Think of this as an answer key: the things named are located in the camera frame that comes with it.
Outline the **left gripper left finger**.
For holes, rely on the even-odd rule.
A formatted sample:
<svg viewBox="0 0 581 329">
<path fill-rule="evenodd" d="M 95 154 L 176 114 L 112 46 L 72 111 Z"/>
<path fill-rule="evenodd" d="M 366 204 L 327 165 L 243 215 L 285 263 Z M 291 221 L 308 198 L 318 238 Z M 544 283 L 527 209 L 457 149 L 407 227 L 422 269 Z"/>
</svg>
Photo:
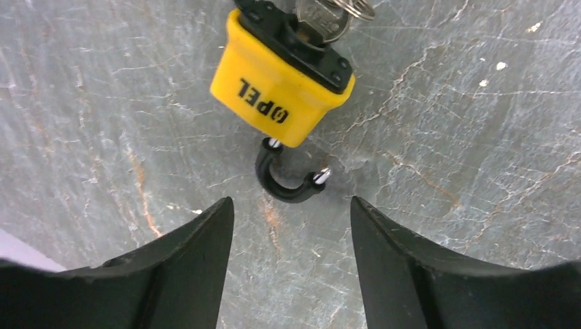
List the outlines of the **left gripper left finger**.
<svg viewBox="0 0 581 329">
<path fill-rule="evenodd" d="M 98 267 L 54 272 L 1 261 L 2 328 L 215 328 L 234 229 L 224 197 Z"/>
</svg>

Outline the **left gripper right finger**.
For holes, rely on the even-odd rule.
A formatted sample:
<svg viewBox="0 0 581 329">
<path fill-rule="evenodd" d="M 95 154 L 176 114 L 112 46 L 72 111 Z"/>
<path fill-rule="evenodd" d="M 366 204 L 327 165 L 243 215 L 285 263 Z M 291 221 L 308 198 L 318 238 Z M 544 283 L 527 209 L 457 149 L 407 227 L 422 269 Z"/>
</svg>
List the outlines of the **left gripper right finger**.
<svg viewBox="0 0 581 329">
<path fill-rule="evenodd" d="M 369 328 L 579 328 L 580 263 L 505 267 L 443 247 L 351 199 Z"/>
</svg>

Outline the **yellow black padlock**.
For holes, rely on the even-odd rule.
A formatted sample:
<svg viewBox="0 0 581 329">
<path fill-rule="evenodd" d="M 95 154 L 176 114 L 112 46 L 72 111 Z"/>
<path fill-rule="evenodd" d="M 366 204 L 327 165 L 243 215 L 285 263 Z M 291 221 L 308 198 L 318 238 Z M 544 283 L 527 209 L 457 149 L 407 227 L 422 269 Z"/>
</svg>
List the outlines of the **yellow black padlock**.
<svg viewBox="0 0 581 329">
<path fill-rule="evenodd" d="M 329 45 L 304 40 L 298 29 L 298 18 L 270 1 L 237 1 L 210 85 L 217 100 L 265 134 L 256 177 L 271 196 L 291 204 L 322 192 L 331 171 L 310 172 L 300 186 L 287 188 L 272 176 L 271 165 L 343 105 L 356 82 L 346 58 Z"/>
</svg>

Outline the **single brass key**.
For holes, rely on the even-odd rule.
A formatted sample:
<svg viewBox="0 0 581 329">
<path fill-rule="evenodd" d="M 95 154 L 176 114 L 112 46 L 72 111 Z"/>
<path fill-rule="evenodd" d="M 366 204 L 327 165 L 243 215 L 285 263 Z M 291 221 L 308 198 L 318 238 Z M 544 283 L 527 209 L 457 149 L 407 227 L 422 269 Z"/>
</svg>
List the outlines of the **single brass key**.
<svg viewBox="0 0 581 329">
<path fill-rule="evenodd" d="M 372 21 L 375 18 L 375 10 L 365 0 L 298 0 L 294 13 L 297 35 L 316 46 L 336 42 L 353 19 Z"/>
</svg>

